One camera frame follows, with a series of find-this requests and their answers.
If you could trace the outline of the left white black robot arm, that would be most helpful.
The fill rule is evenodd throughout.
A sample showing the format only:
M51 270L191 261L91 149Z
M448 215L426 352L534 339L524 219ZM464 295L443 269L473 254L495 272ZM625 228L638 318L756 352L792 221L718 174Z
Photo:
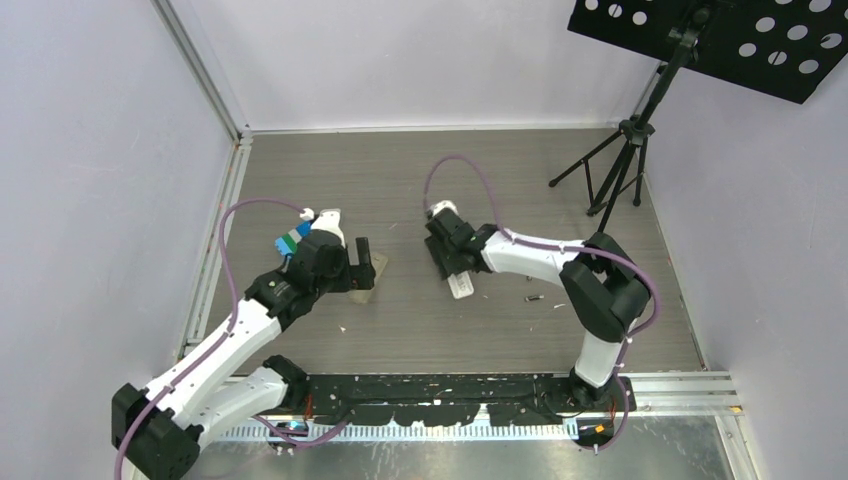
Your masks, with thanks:
M327 293L370 290L376 281L369 241L355 240L351 263L339 230L311 230L280 267L258 276L231 315L190 354L111 400L115 475L130 462L149 479L181 479L213 440L241 421L277 408L298 412L310 396L306 373L281 355L243 380L225 381L260 348L308 314Z

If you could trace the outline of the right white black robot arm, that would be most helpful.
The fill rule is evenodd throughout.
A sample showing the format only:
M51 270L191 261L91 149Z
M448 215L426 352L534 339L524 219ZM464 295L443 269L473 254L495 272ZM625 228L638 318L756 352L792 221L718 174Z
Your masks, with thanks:
M425 227L425 244L455 299L473 294L470 276L480 272L516 274L562 287L585 330L571 372L572 400L591 411L610 398L622 347L652 297L646 276L614 239L597 232L586 241L557 241L494 224L474 228L449 202L428 212Z

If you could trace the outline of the translucent beige remote cover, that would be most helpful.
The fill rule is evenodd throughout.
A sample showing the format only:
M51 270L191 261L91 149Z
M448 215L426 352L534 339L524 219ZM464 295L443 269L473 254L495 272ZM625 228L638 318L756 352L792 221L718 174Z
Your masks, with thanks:
M372 295L376 292L377 283L388 264L388 257L376 252L370 254L369 265L354 265L352 267L356 284L360 289L348 292L348 298L358 305L368 304Z

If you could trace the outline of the white remote control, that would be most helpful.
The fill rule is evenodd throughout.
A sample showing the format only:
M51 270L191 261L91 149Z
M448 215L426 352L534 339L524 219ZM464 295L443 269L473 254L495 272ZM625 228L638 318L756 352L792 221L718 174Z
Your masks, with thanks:
M455 300L464 299L474 294L475 289L468 271L451 274L446 279L451 295Z

